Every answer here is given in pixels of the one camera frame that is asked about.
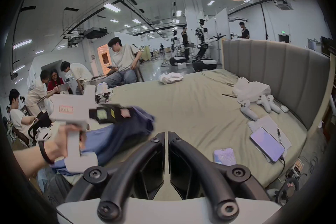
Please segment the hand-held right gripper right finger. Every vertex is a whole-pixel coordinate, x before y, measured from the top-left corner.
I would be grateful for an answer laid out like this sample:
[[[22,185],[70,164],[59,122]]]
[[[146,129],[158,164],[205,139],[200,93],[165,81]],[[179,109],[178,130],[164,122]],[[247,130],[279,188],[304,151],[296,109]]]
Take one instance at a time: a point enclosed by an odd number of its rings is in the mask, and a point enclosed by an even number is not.
[[[211,162],[194,146],[168,132],[170,183],[182,200],[205,197],[210,218],[231,222],[240,213],[239,198],[271,201],[270,196],[244,165]]]

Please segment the person's left hand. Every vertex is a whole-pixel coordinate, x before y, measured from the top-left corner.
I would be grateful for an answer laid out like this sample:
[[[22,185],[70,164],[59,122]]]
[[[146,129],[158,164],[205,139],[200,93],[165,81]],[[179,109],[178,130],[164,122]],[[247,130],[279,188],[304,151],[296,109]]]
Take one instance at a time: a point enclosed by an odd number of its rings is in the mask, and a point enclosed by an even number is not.
[[[57,158],[68,156],[68,140],[70,134],[77,134],[79,138],[79,149],[85,148],[86,130],[77,125],[63,125],[59,127],[56,136],[47,141],[38,143],[39,162],[53,164]]]

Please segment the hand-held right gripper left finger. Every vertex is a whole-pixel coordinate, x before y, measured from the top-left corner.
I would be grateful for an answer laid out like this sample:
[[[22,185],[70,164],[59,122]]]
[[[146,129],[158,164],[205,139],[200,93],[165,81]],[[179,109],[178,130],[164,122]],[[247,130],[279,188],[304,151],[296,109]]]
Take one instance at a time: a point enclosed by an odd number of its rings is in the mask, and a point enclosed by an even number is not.
[[[64,203],[68,222],[124,222],[130,198],[153,200],[164,183],[165,133],[114,168],[89,167]]]

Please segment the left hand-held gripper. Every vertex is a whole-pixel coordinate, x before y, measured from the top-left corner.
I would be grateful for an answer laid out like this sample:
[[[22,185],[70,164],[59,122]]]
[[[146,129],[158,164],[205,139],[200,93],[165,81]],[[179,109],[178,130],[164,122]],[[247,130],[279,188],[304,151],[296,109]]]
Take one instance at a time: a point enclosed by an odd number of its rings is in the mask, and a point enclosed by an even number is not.
[[[119,104],[102,104],[97,107],[95,86],[87,85],[82,95],[58,94],[50,97],[51,121],[61,121],[76,125],[86,131],[89,124],[89,109],[97,109],[96,121],[100,124],[119,124],[132,119],[135,109]],[[90,167],[98,165],[94,152],[82,154],[80,150],[80,131],[70,131],[67,135],[67,157],[65,166],[70,173],[84,173]]]

